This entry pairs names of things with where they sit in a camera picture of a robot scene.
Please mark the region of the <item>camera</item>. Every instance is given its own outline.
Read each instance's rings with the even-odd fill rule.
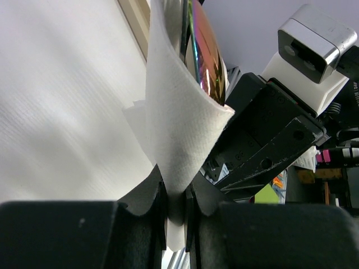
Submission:
[[[356,40],[353,29],[305,4],[279,28],[278,51],[286,62],[319,84],[333,73]]]

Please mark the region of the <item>screw hole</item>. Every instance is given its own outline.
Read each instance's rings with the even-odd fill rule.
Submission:
[[[262,166],[263,169],[269,169],[273,165],[273,162],[267,158],[267,159],[264,159],[260,163],[260,165]]]
[[[293,137],[295,140],[301,141],[304,138],[304,133],[302,131],[295,131]]]

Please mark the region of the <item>green object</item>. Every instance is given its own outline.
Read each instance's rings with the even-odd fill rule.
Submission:
[[[279,203],[279,197],[271,185],[267,184],[254,196],[254,203]]]

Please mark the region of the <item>pink object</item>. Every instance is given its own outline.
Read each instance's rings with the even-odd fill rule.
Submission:
[[[323,157],[321,156],[321,154],[319,155],[316,155],[316,161],[319,162],[319,163],[322,163],[323,162]]]
[[[324,157],[324,161],[326,163],[330,162],[330,154],[329,154],[329,150],[323,150],[323,157]]]

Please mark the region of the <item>beige frame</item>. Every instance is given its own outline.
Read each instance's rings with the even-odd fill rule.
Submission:
[[[147,61],[150,28],[150,7],[147,0],[118,0],[118,3]]]

